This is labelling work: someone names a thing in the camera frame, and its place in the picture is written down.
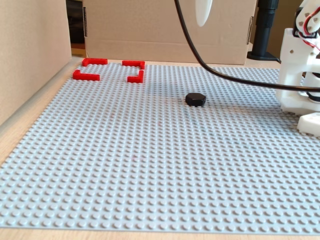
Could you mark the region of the white pointed gripper finger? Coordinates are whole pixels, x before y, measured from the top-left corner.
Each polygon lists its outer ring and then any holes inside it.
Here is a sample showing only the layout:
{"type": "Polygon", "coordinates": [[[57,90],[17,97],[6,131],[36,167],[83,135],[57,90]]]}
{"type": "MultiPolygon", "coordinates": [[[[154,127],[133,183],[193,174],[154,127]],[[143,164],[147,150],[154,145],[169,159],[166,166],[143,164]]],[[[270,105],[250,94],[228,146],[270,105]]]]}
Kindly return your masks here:
{"type": "Polygon", "coordinates": [[[199,27],[203,27],[208,20],[212,4],[213,0],[195,0],[196,22],[199,27]]]}

